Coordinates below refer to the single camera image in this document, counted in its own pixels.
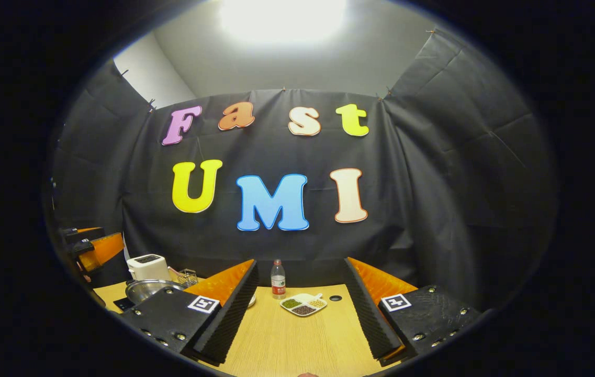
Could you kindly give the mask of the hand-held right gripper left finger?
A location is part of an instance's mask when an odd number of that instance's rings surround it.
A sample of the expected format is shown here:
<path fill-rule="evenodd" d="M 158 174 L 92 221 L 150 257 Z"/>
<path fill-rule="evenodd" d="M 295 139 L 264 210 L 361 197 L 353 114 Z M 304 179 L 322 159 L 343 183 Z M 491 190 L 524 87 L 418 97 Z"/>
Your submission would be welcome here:
<path fill-rule="evenodd" d="M 227 358 L 259 283 L 254 259 L 239 263 L 187 289 L 165 287 L 120 318 L 163 348 L 220 365 Z"/>

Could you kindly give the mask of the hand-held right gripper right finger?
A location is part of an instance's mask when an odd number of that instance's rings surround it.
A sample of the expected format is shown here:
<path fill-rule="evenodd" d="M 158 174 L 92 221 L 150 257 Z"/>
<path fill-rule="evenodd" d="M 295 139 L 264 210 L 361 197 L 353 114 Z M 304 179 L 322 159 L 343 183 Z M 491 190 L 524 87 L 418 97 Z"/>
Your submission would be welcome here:
<path fill-rule="evenodd" d="M 384 367 L 444 347 L 481 317 L 439 285 L 418 288 L 351 257 L 343 260 L 343 281 L 372 356 Z"/>

